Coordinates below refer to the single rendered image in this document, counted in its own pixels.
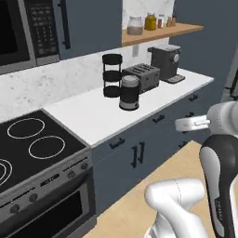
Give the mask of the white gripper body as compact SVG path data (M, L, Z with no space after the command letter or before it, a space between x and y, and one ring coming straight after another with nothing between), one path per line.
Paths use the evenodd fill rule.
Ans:
M175 121L175 128L178 132L202 130L208 128L210 121L205 115L186 117Z

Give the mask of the dark blue drawer front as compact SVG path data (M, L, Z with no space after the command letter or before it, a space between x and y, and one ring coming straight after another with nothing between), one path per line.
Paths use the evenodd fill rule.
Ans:
M178 144L181 144L183 141L187 141L189 143L192 140L202 144L209 136L210 131L208 129L179 132Z
M207 115L209 107L207 105L202 105L200 103L187 104L186 108L181 113L178 119L185 118L186 114L194 112L194 116Z
M214 97L211 96L210 93L211 86L204 86L182 99L178 104L178 117L181 116L181 113L186 108L187 104L200 103L202 105L207 105L210 108L215 103ZM198 95L198 99L194 100L193 102L189 101L189 98L191 98L192 95Z
M152 119L158 118L159 115L164 115L165 119L155 124ZM174 121L177 119L175 114L175 109L165 108L159 112L154 113L147 119L142 121L142 126L140 128L140 135L145 136L156 136L156 137L165 137L168 135L174 128Z
M100 161L103 161L110 155L113 155L123 149L125 149L137 136L138 129L136 126L132 126L125 131L113 136L110 139L106 139L103 143L97 145L92 149L92 161L93 164L97 164ZM115 143L119 138L125 139L126 141L119 147L112 150L109 146L110 143Z

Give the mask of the grey toaster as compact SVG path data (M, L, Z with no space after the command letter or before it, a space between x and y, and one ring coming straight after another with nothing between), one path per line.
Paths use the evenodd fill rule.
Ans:
M145 63L125 68L122 74L137 76L140 81L140 94L159 86L160 70Z

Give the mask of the grey coffee machine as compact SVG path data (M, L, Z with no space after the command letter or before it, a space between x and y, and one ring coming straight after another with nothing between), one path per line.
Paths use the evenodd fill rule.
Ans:
M160 70L160 80L169 84L176 84L185 79L177 73L181 47L175 45L152 46L148 48L152 54L151 66Z

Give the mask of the dark blue tall cabinet panel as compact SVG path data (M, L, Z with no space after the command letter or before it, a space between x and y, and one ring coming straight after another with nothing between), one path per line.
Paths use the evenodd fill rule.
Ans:
M179 67L213 77L204 100L218 103L238 46L238 0L177 0L175 10L178 22L204 27L170 39L181 46Z

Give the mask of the black three-tier stand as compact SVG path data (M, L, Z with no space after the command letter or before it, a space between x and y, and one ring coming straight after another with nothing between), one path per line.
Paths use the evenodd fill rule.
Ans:
M122 62L121 54L104 54L102 56L103 64L103 95L106 98L117 98L120 96L120 87L122 80ZM118 66L117 70L107 70L106 66Z

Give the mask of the yellow jar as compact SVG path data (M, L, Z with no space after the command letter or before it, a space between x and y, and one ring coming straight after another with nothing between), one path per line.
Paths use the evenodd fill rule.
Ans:
M156 17L154 13L148 13L145 18L144 29L146 31L154 31L156 29Z

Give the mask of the white jar with brown contents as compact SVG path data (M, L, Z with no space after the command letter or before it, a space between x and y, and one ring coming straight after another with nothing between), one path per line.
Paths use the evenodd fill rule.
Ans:
M127 33L129 35L141 35L143 31L143 24L141 17L130 16L127 24Z

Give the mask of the black hob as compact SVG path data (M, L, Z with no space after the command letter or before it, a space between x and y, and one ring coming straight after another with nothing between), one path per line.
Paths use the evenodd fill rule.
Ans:
M12 173L0 193L80 152L86 144L45 110L0 124L0 159L9 161Z

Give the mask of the grey microwave oven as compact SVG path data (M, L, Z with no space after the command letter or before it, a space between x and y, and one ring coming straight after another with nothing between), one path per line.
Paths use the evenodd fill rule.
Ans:
M0 75L59 60L53 0L0 0Z

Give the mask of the wooden wall shelf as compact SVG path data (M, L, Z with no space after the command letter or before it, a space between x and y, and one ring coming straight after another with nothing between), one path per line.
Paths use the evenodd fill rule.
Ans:
M153 40L202 31L203 26L185 23L177 23L173 27L159 28L154 31L144 30L141 35L129 35L126 30L122 31L122 46L133 46Z

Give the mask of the dark blue wall cupboard door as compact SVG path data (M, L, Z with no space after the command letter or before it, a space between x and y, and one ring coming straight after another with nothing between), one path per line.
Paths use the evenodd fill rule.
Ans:
M121 46L123 0L66 0L71 48L63 44L61 11L53 0L62 60Z

